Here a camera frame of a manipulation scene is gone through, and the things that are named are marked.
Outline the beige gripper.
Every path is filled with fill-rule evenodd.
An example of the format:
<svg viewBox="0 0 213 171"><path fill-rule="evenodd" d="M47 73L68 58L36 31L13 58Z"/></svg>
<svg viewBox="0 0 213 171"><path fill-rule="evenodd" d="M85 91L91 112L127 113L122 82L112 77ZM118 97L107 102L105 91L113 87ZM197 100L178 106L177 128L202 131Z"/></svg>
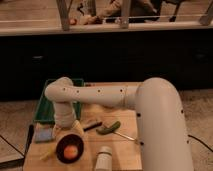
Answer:
<svg viewBox="0 0 213 171"><path fill-rule="evenodd" d="M80 136L84 135L84 130L81 126L81 123L78 120L75 120L70 127L61 127L61 126L58 126L58 125L54 125L52 136L54 138L56 138L63 131L74 132L74 133L77 133Z"/></svg>

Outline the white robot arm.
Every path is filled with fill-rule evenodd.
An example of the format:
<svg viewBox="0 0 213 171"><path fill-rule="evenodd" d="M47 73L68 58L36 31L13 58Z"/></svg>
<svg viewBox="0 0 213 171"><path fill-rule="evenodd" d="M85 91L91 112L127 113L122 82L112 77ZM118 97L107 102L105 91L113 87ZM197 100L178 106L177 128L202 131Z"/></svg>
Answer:
<svg viewBox="0 0 213 171"><path fill-rule="evenodd" d="M45 88L48 100L62 108L78 101L133 110L143 171L194 171L180 95L169 81L153 77L138 85L76 87L61 77Z"/></svg>

